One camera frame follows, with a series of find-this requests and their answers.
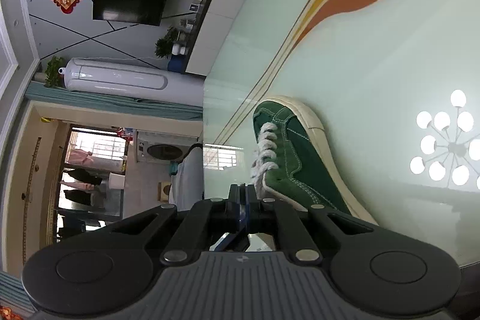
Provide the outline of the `washing machine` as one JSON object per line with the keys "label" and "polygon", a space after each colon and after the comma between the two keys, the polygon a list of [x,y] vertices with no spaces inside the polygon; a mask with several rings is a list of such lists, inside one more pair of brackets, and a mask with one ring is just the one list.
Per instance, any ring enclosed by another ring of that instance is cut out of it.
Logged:
{"label": "washing machine", "polygon": [[134,138],[137,161],[140,163],[179,163],[197,142],[195,136],[147,131],[137,131]]}

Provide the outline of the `white standing air conditioner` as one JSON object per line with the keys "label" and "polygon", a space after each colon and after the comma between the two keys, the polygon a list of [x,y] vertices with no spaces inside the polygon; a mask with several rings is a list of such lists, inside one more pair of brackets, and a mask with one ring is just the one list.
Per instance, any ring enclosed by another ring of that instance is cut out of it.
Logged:
{"label": "white standing air conditioner", "polygon": [[203,79],[195,76],[81,58],[71,59],[58,71],[70,91],[203,105]]}

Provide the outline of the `green canvas sneaker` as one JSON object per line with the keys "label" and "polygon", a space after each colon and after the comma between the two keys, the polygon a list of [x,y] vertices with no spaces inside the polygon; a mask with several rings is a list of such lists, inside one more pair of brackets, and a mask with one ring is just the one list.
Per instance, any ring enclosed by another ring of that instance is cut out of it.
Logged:
{"label": "green canvas sneaker", "polygon": [[252,115],[256,144],[260,127],[267,122],[277,126],[275,162],[279,168],[264,177],[265,198],[284,201],[302,214],[312,205],[323,205],[377,225],[343,181],[325,127],[313,110],[284,96],[261,101]]}

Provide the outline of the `teal curtain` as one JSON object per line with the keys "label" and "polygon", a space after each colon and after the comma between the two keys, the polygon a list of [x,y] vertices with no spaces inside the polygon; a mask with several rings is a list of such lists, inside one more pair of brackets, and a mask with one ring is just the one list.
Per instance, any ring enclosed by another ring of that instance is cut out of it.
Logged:
{"label": "teal curtain", "polygon": [[66,88],[46,87],[36,81],[29,83],[25,97],[32,101],[110,111],[125,115],[142,115],[181,121],[202,121],[203,119],[203,109],[197,106],[101,93],[69,91]]}

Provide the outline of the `white shoelace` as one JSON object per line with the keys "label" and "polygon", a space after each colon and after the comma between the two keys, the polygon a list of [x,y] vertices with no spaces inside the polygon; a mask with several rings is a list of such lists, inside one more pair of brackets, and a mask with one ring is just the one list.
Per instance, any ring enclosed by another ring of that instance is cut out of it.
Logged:
{"label": "white shoelace", "polygon": [[278,127],[272,123],[267,122],[260,127],[257,135],[257,145],[255,150],[255,158],[250,169],[250,178],[256,195],[259,199],[266,197],[266,186],[264,185],[264,177],[268,171],[279,168],[275,162],[277,159],[277,135],[275,131]]}

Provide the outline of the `potted plant in white pot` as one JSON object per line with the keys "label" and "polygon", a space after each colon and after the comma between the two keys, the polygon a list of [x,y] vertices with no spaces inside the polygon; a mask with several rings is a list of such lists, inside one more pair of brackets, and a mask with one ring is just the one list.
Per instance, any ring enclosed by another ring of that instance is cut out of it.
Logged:
{"label": "potted plant in white pot", "polygon": [[158,58],[168,57],[172,53],[173,46],[176,43],[184,42],[185,38],[186,32],[175,27],[168,28],[165,35],[160,37],[155,43],[155,55]]}

